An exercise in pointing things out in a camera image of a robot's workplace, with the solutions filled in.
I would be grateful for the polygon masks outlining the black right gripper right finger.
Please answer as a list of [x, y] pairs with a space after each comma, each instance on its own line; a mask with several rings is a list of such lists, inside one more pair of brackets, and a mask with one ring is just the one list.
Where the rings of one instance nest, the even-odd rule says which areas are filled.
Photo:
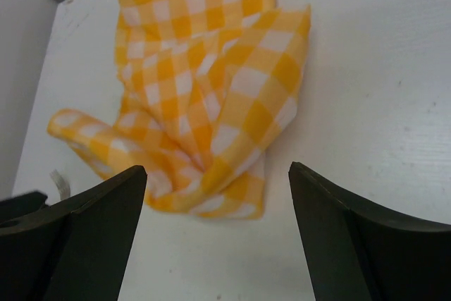
[[298, 162], [289, 181], [316, 300], [450, 299], [450, 225], [376, 204]]

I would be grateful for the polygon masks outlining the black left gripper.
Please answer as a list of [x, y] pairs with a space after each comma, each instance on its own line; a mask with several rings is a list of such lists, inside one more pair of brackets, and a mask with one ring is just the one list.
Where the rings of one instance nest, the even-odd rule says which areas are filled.
[[39, 191], [1, 200], [1, 223], [12, 221], [24, 215], [38, 211], [46, 206], [47, 195]]

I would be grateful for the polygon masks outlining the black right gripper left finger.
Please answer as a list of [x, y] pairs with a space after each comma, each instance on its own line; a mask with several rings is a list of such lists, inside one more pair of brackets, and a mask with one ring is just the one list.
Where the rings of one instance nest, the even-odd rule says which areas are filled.
[[147, 173], [97, 186], [1, 223], [2, 300], [117, 300]]

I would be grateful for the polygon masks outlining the yellow white checkered cloth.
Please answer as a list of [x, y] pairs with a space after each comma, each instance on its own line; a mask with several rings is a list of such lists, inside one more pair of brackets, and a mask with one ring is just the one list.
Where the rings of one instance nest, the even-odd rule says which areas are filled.
[[141, 165], [146, 203], [215, 219], [264, 212], [265, 152], [297, 113], [311, 9], [276, 0], [118, 0], [113, 125], [75, 109], [50, 135], [101, 178]]

